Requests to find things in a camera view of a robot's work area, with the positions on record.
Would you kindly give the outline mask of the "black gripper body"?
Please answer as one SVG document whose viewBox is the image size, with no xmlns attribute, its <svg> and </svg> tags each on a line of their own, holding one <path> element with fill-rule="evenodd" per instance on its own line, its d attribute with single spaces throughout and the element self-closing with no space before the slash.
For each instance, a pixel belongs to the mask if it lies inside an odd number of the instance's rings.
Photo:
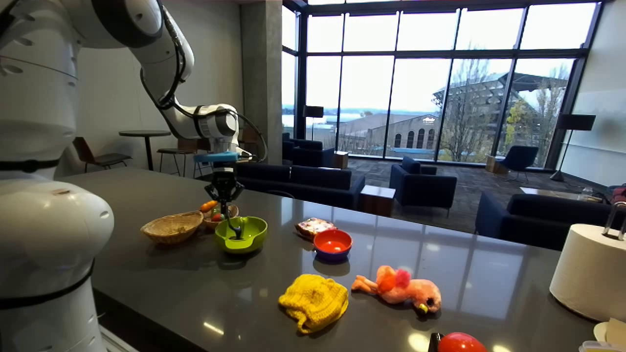
<svg viewBox="0 0 626 352">
<path fill-rule="evenodd" d="M 237 176 L 233 168 L 216 168 L 210 180 L 216 196 L 233 196 L 237 190 Z"/>
</svg>

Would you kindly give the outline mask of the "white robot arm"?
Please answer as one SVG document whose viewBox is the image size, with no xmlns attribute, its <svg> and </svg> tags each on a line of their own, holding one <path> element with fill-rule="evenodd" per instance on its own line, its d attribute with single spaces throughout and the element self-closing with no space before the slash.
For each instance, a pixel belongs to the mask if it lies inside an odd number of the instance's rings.
<svg viewBox="0 0 626 352">
<path fill-rule="evenodd" d="M 169 129 L 216 160 L 243 154 L 239 113 L 176 100 L 194 53 L 161 0 L 2 0 L 0 14 L 0 352 L 106 352 L 92 268 L 114 211 L 55 178 L 77 135 L 79 53 L 129 49 Z"/>
</svg>

